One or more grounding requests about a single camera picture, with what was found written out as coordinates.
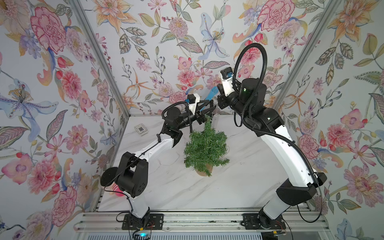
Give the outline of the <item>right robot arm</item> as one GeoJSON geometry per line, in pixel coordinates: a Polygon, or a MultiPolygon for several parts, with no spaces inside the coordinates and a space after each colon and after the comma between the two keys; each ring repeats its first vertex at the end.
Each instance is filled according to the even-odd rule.
{"type": "Polygon", "coordinates": [[[316,173],[304,152],[291,139],[279,113],[264,106],[267,87],[263,81],[267,76],[267,66],[265,48],[259,43],[249,44],[241,51],[233,69],[228,67],[221,71],[222,82],[218,85],[220,109],[229,107],[234,110],[241,117],[240,125],[268,145],[288,175],[288,179],[253,219],[263,229],[271,229],[290,207],[312,199],[327,180],[324,173],[316,173]],[[236,76],[241,60],[253,49],[261,52],[263,63],[260,77],[239,82],[236,76]]]}

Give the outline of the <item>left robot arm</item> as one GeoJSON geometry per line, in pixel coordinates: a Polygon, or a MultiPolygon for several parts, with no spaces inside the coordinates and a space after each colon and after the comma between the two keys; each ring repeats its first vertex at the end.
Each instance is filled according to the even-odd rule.
{"type": "Polygon", "coordinates": [[[148,184],[149,164],[179,143],[183,128],[192,131],[194,121],[200,125],[205,123],[215,109],[212,100],[199,100],[196,95],[168,106],[162,112],[164,124],[156,140],[136,153],[124,153],[117,167],[111,167],[102,174],[100,184],[103,188],[116,184],[116,192],[127,198],[130,224],[143,228],[150,219],[150,207],[141,197],[148,184]]]}

